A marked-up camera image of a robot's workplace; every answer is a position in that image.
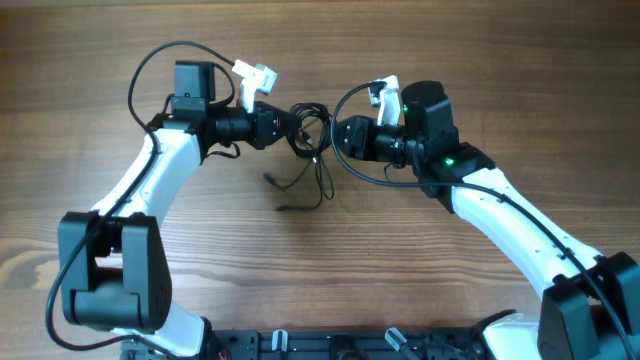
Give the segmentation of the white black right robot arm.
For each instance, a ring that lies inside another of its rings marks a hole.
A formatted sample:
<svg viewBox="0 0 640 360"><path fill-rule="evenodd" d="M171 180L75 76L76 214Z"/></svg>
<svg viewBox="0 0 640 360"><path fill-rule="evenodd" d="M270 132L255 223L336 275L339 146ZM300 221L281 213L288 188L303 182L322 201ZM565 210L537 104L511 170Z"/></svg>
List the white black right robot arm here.
<svg viewBox="0 0 640 360"><path fill-rule="evenodd" d="M452 104L437 81L366 84L374 118L333 117L338 161L408 167L414 186L489 238L541 301L537 319L507 311L481 324L471 349L488 359L635 359L639 355L639 266L606 256L546 217L496 163L459 138Z"/></svg>

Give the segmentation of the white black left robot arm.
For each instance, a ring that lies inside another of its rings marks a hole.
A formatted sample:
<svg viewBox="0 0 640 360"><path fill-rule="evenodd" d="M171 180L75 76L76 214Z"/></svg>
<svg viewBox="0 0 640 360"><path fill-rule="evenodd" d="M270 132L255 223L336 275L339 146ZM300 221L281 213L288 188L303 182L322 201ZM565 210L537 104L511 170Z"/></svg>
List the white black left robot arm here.
<svg viewBox="0 0 640 360"><path fill-rule="evenodd" d="M62 301L67 322L127 343L125 357L225 357L210 322L174 301L160 228L182 186L212 156L212 146L245 142L262 150L301 125L293 114L255 98L271 92L274 70L234 61L232 71L242 81L217 101L218 67L177 62L175 91L144 124L143 147L117 186L90 211L69 212L59 223L60 272L48 301Z"/></svg>

